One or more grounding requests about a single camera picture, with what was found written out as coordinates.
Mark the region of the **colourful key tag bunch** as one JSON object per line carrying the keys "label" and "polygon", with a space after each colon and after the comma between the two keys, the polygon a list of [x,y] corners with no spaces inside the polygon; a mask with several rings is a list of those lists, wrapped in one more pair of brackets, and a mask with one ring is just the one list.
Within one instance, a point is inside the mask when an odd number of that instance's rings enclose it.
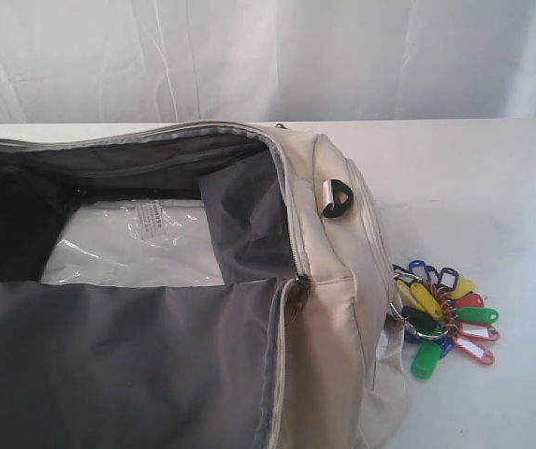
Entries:
{"label": "colourful key tag bunch", "polygon": [[437,269],[421,259],[392,266],[397,299],[387,321],[398,325],[405,342],[418,347],[413,377],[430,378],[439,361],[457,350],[483,366],[495,356],[488,344],[500,338],[497,310],[489,308],[475,285],[454,268]]}

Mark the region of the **cream duffel bag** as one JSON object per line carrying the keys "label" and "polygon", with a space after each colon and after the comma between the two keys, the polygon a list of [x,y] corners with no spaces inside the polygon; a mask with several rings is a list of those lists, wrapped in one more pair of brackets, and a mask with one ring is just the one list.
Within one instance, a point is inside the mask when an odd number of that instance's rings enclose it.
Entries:
{"label": "cream duffel bag", "polygon": [[[132,206],[202,207],[202,285],[138,254],[107,273],[61,237]],[[408,407],[384,230],[356,164],[324,135],[182,123],[72,142],[0,139],[0,448],[376,448]]]}

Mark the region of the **clear plastic packet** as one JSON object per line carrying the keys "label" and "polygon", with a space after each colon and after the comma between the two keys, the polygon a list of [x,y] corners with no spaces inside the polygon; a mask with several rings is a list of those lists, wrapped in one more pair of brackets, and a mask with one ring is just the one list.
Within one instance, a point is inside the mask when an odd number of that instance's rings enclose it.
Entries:
{"label": "clear plastic packet", "polygon": [[41,281],[104,286],[224,283],[199,200],[96,202],[69,219]]}

